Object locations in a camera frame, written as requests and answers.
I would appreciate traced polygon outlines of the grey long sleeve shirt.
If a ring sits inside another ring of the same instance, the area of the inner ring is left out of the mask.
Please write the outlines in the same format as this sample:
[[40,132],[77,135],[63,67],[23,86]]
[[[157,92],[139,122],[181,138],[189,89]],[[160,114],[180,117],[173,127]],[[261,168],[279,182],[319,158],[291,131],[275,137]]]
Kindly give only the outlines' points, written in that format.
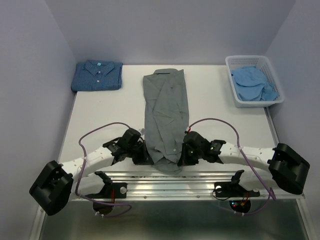
[[142,80],[145,99],[144,139],[153,166],[168,175],[178,174],[189,106],[185,73],[158,69]]

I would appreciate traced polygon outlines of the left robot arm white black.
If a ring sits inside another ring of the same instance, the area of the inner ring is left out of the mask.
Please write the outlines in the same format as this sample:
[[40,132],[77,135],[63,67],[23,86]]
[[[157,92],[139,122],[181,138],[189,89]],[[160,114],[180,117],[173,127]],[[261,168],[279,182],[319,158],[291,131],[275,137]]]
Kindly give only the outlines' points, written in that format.
[[102,169],[126,159],[134,165],[153,164],[145,140],[133,128],[84,157],[63,163],[48,162],[29,194],[49,216],[60,212],[73,199],[82,198],[92,202],[96,215],[107,217],[118,206],[116,199],[126,198],[128,184],[113,182]]

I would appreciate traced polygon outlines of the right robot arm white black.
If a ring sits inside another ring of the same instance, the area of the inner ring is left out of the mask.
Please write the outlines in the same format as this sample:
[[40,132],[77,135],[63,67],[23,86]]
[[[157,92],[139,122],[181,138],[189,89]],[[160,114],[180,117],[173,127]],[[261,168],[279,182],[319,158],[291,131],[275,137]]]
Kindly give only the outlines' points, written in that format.
[[249,167],[235,172],[227,182],[217,182],[214,191],[220,198],[258,197],[259,190],[283,191],[301,195],[310,164],[287,144],[274,148],[239,147],[224,140],[208,141],[195,131],[184,136],[179,166],[194,166],[199,160],[212,164]]

